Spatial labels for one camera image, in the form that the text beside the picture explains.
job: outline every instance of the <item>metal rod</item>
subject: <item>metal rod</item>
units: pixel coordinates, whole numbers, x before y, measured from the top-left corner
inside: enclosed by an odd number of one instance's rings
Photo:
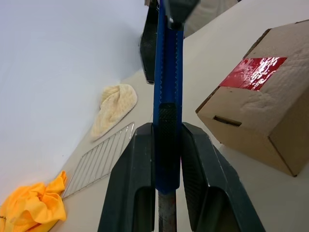
[[[132,135],[132,132],[133,132],[133,127],[134,127],[134,123],[133,123],[133,125],[132,125],[132,129],[131,129],[131,134],[130,134],[129,141],[131,140],[131,135]]]
[[[85,180],[86,180],[86,176],[87,176],[87,174],[88,174],[88,172],[89,172],[89,170],[90,170],[90,167],[91,167],[93,158],[95,157],[95,154],[96,154],[96,152],[97,152],[97,150],[98,150],[98,146],[96,146],[95,148],[92,149],[92,152],[91,152],[91,154],[90,154],[90,156],[89,156],[88,161],[90,160],[91,157],[92,157],[92,159],[91,159],[90,164],[89,164],[89,167],[88,167],[88,169],[87,169],[87,171],[86,171],[86,173],[85,173],[85,175],[84,175],[84,179],[83,179],[83,181],[82,181],[81,187],[83,186],[83,183],[84,183]]]
[[[85,158],[85,159],[87,159],[87,162],[86,162],[86,165],[84,166],[84,169],[83,169],[81,178],[80,178],[78,184],[76,185],[77,188],[78,188],[78,186],[79,186],[79,184],[80,184],[80,182],[81,182],[81,179],[82,179],[82,177],[83,177],[83,174],[84,174],[84,172],[85,172],[85,170],[86,170],[87,164],[88,164],[88,162],[89,162],[89,160],[90,160],[90,156],[91,156],[91,155],[89,155],[89,153],[88,153],[87,156],[86,156],[86,158]]]
[[[82,169],[82,167],[83,167],[83,165],[84,165],[84,163],[85,163],[86,157],[84,158],[84,156],[85,156],[86,154],[84,154],[84,155],[82,156],[83,163],[82,163],[82,165],[81,165],[81,168],[78,170],[78,174],[76,175],[76,178],[74,179],[74,181],[73,181],[73,183],[72,183],[72,187],[70,188],[70,190],[69,190],[69,192],[68,192],[68,195],[70,194],[71,190],[73,189],[73,187],[74,187],[74,185],[75,185],[75,182],[76,182],[76,180],[77,180],[77,178],[78,178],[78,176],[79,176],[79,174],[80,174],[80,172],[81,172],[81,169]]]
[[[177,232],[176,191],[169,194],[158,192],[159,232]]]
[[[119,157],[121,156],[122,154],[122,149],[124,148],[124,144],[125,144],[125,140],[126,140],[126,133],[125,133],[125,136],[124,136],[124,140],[122,142],[122,145],[121,145],[121,150],[120,150],[120,154],[119,154]]]
[[[68,183],[68,187],[66,188],[66,190],[64,190],[62,196],[65,196],[67,190],[69,189],[70,183],[71,183],[71,181],[73,180],[73,178],[74,178],[74,176],[75,176],[75,174],[76,174],[76,171],[77,171],[77,169],[79,168],[79,165],[81,164],[81,162],[82,162],[82,158],[80,158],[80,160],[78,161],[77,167],[75,168],[75,170],[74,170],[74,172],[73,172],[73,176],[71,177],[71,179],[70,179],[70,181],[69,181],[69,183]]]
[[[118,143],[119,143],[119,140],[120,140],[121,132],[122,132],[122,130],[120,131],[120,134],[119,134],[119,138],[118,138],[118,142],[117,142],[117,145],[118,145]],[[115,154],[116,154],[116,150],[117,150],[117,145],[116,145],[116,147],[115,147],[115,150],[114,150],[114,154],[113,154],[113,156],[112,156],[112,161],[111,161],[111,165],[110,165],[110,168],[108,169],[108,172],[110,172],[110,171],[111,171],[111,168],[112,168],[112,162],[114,161],[114,157],[115,157]]]
[[[97,171],[96,171],[96,174],[95,174],[95,177],[93,178],[93,180],[95,180],[96,177],[97,177],[97,174],[98,174],[98,171],[99,171],[99,169],[100,169],[101,162],[102,162],[102,160],[103,160],[103,157],[104,157],[104,154],[105,154],[105,151],[106,151],[106,148],[107,148],[107,145],[108,145],[108,142],[109,142],[109,141],[110,141],[110,138],[108,138],[108,141],[107,141],[106,146],[105,146],[105,148],[104,148],[103,154],[102,154],[101,159],[100,159],[100,163],[98,164],[98,169],[97,169]]]
[[[111,173],[107,173],[107,174],[105,174],[104,176],[101,176],[99,179],[97,179],[97,180],[95,180],[95,181],[89,183],[88,185],[86,185],[86,186],[80,188],[79,190],[76,190],[74,193],[72,193],[71,195],[68,195],[68,196],[64,197],[63,199],[66,199],[66,198],[68,198],[68,197],[74,195],[75,193],[79,192],[80,190],[83,190],[84,188],[88,187],[89,185],[92,185],[92,184],[96,183],[97,181],[99,181],[99,180],[101,180],[101,179],[103,179],[103,178],[109,176],[110,174],[111,174]]]
[[[98,161],[98,157],[100,156],[100,153],[101,153],[101,150],[102,150],[102,147],[103,147],[104,143],[101,143],[101,144],[102,144],[102,146],[101,146],[100,151],[98,152],[97,159],[96,159],[96,161],[95,161],[95,165],[96,165],[96,163],[97,163],[97,161]],[[94,171],[94,169],[95,169],[95,165],[93,166],[93,169],[92,169],[92,171],[91,171],[91,174],[90,174],[90,176],[89,176],[89,179],[88,179],[88,181],[87,181],[87,184],[88,184],[89,181],[90,181],[90,178],[91,178],[91,176],[92,176],[92,173],[93,173],[93,171]]]
[[[114,135],[114,139],[112,140],[112,145],[114,144],[115,137],[116,137],[116,135]],[[107,155],[107,157],[106,157],[106,160],[105,160],[105,163],[104,163],[104,167],[103,167],[103,170],[102,170],[102,172],[101,172],[101,176],[103,175],[103,172],[104,172],[104,169],[105,169],[105,166],[106,166],[108,157],[110,156],[110,152],[111,152],[112,145],[111,145],[110,150],[109,150],[109,152],[108,152],[108,155]]]

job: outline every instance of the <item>red tape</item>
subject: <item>red tape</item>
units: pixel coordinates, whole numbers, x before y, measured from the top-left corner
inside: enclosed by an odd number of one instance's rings
[[[286,57],[243,59],[219,86],[260,90]]]

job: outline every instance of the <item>white table surface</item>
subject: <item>white table surface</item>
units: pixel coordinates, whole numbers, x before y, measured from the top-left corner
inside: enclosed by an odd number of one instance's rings
[[[196,108],[233,70],[252,44],[268,29],[309,18],[307,0],[243,0],[184,41],[183,121],[209,132],[195,114]],[[124,80],[139,97],[137,106],[97,143],[134,121],[136,126],[151,120],[153,87],[143,72]],[[268,232],[305,232],[309,229],[309,166],[297,178],[220,145],[214,144],[237,170],[256,211]],[[71,175],[78,159],[96,144],[89,134],[64,166]],[[108,184],[105,178],[65,200],[66,222],[53,231],[97,231]],[[183,186],[177,190],[179,232],[190,231]],[[155,220],[157,231],[157,211]]]
[[[141,68],[143,0],[0,1],[0,205],[60,171],[104,87]]]

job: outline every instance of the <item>beige cloth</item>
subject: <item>beige cloth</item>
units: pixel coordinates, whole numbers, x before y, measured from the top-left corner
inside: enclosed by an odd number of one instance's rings
[[[100,111],[91,129],[93,140],[99,139],[117,125],[137,103],[132,86],[120,84],[107,87],[102,94]]]

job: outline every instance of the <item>cardboard box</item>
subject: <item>cardboard box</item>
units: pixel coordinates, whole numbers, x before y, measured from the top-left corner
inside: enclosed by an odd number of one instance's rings
[[[268,29],[196,113],[222,144],[296,176],[309,159],[309,21]]]

